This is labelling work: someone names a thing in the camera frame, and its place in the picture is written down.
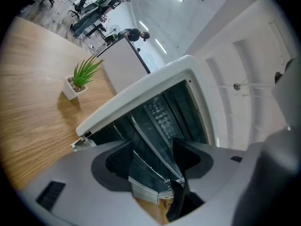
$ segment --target wooden table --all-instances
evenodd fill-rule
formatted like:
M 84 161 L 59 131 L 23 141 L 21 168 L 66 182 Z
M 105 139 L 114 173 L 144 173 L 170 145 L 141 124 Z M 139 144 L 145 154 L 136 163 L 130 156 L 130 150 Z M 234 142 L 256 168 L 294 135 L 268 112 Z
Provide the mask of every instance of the wooden table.
M 114 96 L 103 69 L 78 99 L 61 92 L 65 76 L 89 56 L 27 20 L 12 24 L 0 55 L 0 153 L 15 189 L 71 153 L 76 127 Z

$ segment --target green plant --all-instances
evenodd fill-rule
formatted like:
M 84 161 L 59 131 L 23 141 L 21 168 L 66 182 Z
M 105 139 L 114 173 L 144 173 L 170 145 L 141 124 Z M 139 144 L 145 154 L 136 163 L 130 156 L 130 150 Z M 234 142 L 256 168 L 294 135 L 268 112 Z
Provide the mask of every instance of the green plant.
M 91 80 L 91 77 L 99 70 L 97 70 L 98 65 L 103 62 L 101 60 L 100 62 L 94 64 L 95 56 L 91 56 L 87 61 L 83 61 L 79 67 L 79 63 L 74 69 L 73 73 L 73 83 L 76 86 L 84 86 L 85 84 L 93 81 Z

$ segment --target gray floor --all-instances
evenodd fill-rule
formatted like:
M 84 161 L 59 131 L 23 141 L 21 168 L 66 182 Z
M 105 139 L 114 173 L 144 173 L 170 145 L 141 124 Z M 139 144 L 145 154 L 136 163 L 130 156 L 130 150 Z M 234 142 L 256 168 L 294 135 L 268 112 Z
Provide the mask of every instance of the gray floor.
M 102 51 L 105 46 L 104 40 L 102 39 L 100 32 L 96 31 L 90 38 L 81 34 L 79 39 L 73 37 L 73 33 L 70 31 L 70 25 L 76 22 L 75 18 L 72 18 L 72 13 L 69 10 L 74 10 L 74 6 L 71 5 L 62 14 L 57 12 L 64 6 L 66 0 L 55 0 L 54 6 L 48 0 L 41 3 L 42 0 L 34 0 L 33 5 L 28 5 L 20 13 L 20 17 L 27 19 L 35 24 L 38 24 L 58 35 L 74 43 L 75 45 L 83 48 L 85 51 L 91 54 L 97 54 Z M 92 30 L 93 26 L 87 28 L 87 32 Z

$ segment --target potted plant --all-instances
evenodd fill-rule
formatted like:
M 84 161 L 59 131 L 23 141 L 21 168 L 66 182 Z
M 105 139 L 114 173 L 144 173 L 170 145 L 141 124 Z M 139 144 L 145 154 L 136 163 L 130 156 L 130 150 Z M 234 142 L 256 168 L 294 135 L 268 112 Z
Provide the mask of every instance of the potted plant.
M 96 56 L 91 56 L 87 61 L 83 61 L 74 69 L 73 75 L 69 75 L 64 80 L 63 93 L 68 100 L 72 100 L 88 89 L 87 83 L 93 81 L 91 77 L 99 70 L 97 67 L 103 61 L 94 64 Z

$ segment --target white square pot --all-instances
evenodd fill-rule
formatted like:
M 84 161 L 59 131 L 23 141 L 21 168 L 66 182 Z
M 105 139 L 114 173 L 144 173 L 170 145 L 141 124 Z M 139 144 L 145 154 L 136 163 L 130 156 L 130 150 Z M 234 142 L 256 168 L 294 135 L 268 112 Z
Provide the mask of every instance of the white square pot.
M 86 91 L 88 89 L 87 85 L 84 85 L 85 89 L 80 91 L 80 92 L 75 92 L 75 90 L 72 88 L 72 86 L 70 85 L 70 83 L 68 82 L 69 78 L 72 78 L 73 75 L 69 75 L 65 78 L 64 80 L 64 85 L 63 85 L 63 93 L 65 94 L 65 96 L 67 97 L 68 100 L 72 100 L 75 97 L 79 96 L 81 93 L 83 93 L 84 91 Z

